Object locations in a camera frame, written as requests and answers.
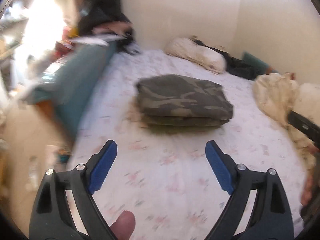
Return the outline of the person right hand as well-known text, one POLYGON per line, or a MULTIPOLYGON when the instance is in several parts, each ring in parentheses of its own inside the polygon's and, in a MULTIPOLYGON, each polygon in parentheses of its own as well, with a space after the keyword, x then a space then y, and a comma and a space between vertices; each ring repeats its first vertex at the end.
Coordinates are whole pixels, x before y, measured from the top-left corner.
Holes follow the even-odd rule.
POLYGON ((309 173, 305 180, 303 192, 300 199, 300 203, 303 206, 307 206, 307 204, 310 202, 312 198, 312 186, 313 186, 313 175, 309 173))

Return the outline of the person left hand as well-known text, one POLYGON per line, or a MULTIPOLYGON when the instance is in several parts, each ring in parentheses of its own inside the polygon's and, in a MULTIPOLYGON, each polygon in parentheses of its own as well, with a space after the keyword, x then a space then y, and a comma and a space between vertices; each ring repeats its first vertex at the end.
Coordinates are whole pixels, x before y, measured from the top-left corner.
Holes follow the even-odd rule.
POLYGON ((131 211, 123 211, 110 229, 118 240, 129 240, 136 227, 136 218, 131 211))

